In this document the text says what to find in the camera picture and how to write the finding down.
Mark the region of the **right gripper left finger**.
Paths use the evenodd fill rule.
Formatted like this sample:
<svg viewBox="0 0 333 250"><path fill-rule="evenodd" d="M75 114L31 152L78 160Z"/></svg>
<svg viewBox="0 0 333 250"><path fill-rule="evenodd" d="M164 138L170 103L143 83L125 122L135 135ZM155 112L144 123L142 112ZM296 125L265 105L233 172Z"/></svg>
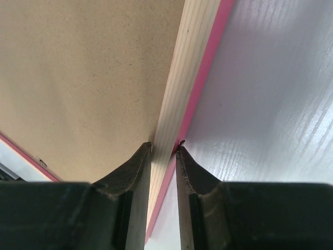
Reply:
<svg viewBox="0 0 333 250"><path fill-rule="evenodd" d="M1 249L143 249L151 148L91 184L1 182Z"/></svg>

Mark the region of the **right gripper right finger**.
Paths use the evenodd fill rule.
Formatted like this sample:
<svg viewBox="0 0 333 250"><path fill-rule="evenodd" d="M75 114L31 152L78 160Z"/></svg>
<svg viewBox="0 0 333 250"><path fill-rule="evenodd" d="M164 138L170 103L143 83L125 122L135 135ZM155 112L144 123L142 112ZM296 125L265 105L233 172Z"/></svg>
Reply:
<svg viewBox="0 0 333 250"><path fill-rule="evenodd" d="M332 249L332 186L220 181L180 143L182 249Z"/></svg>

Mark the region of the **pink wooden photo frame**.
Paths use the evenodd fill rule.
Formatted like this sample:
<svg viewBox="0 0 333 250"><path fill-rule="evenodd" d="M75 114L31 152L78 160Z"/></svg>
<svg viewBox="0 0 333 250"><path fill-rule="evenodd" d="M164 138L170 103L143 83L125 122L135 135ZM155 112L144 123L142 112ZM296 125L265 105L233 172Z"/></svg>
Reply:
<svg viewBox="0 0 333 250"><path fill-rule="evenodd" d="M152 140L146 237L150 237L184 139L221 40L233 1L183 1L184 7ZM1 163L27 181L62 180L1 131Z"/></svg>

